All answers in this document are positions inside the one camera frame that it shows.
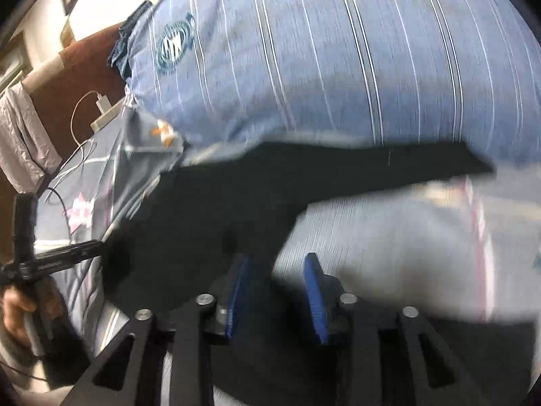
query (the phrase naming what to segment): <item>hand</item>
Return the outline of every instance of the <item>hand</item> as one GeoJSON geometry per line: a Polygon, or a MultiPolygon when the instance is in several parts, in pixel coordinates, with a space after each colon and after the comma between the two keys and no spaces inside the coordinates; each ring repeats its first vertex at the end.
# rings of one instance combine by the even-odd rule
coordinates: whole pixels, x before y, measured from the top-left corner
{"type": "MultiPolygon", "coordinates": [[[[24,328],[24,314],[36,311],[37,305],[34,300],[15,286],[10,286],[4,291],[3,316],[4,326],[7,332],[23,346],[30,348],[30,339],[24,328]]],[[[64,313],[62,299],[51,281],[47,291],[43,309],[49,319],[56,319],[64,313]]]]}

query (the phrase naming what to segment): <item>circular emblem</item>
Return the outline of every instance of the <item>circular emblem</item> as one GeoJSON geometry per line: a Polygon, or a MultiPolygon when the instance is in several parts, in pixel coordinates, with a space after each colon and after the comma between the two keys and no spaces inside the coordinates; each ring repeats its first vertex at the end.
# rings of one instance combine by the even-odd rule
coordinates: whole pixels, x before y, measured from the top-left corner
{"type": "Polygon", "coordinates": [[[182,59],[186,49],[191,46],[193,26],[191,20],[168,24],[163,29],[156,50],[160,70],[167,72],[182,59]]]}

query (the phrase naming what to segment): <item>metal screw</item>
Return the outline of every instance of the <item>metal screw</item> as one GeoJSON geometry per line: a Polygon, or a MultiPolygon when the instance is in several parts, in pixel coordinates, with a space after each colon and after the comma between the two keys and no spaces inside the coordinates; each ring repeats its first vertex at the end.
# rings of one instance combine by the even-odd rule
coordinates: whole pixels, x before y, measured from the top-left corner
{"type": "Polygon", "coordinates": [[[148,320],[152,317],[152,311],[147,309],[139,310],[137,313],[135,313],[135,318],[137,320],[148,320]]]}
{"type": "Polygon", "coordinates": [[[402,314],[413,319],[419,315],[419,310],[415,307],[407,306],[402,309],[402,314]]]}
{"type": "Polygon", "coordinates": [[[195,301],[198,305],[209,305],[210,303],[214,302],[214,296],[208,293],[203,293],[197,296],[195,301]]]}
{"type": "Polygon", "coordinates": [[[345,303],[346,305],[356,303],[357,299],[357,296],[355,296],[353,293],[342,293],[340,295],[340,302],[345,303]]]}

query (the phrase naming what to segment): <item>white towel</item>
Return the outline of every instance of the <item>white towel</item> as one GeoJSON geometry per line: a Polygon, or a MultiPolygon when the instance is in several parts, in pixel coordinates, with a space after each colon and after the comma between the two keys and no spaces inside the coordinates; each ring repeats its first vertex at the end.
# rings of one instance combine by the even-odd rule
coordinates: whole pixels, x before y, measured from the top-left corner
{"type": "Polygon", "coordinates": [[[19,193],[35,192],[61,158],[21,83],[0,98],[0,166],[19,193]]]}

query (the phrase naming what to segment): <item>blue gripper pad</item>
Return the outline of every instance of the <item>blue gripper pad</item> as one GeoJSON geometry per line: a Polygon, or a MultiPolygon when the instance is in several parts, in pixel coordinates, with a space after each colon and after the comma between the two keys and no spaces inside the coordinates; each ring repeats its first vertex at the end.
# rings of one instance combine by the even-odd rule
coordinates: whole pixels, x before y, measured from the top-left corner
{"type": "Polygon", "coordinates": [[[326,345],[329,341],[329,329],[323,296],[324,276],[317,255],[315,253],[307,254],[304,263],[304,279],[310,313],[312,314],[312,324],[321,344],[326,345]]]}
{"type": "Polygon", "coordinates": [[[248,284],[248,257],[245,256],[237,272],[233,293],[227,305],[227,326],[226,337],[231,339],[235,331],[235,325],[238,319],[238,313],[242,308],[244,301],[245,289],[248,284]]]}

